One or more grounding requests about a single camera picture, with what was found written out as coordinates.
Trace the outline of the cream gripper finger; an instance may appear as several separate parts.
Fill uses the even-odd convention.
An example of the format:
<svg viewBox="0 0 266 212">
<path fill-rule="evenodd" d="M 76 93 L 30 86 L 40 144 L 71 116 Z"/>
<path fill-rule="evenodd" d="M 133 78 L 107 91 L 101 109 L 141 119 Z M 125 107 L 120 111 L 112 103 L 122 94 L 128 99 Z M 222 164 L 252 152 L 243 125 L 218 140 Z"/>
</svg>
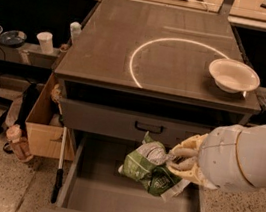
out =
<svg viewBox="0 0 266 212">
<path fill-rule="evenodd" d="M 181 147 L 174 147 L 171 149 L 172 153 L 176 157 L 196 157 L 198 155 L 198 152 L 193 149 L 187 149 L 187 148 L 181 148 Z"/>
<path fill-rule="evenodd" d="M 197 158 L 190 157 L 174 159 L 173 161 L 169 161 L 167 165 L 175 170 L 188 171 L 192 169 L 195 163 L 197 163 Z"/>
</svg>

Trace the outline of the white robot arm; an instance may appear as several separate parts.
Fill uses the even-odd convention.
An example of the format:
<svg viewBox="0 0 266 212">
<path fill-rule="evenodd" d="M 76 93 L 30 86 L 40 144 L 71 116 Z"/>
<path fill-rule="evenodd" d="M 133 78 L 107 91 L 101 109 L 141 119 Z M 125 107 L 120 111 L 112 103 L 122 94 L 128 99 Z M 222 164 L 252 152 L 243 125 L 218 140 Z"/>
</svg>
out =
<svg viewBox="0 0 266 212">
<path fill-rule="evenodd" d="M 232 193 L 266 188 L 266 125 L 218 127 L 171 153 L 185 160 L 167 163 L 168 169 L 191 183 Z"/>
</svg>

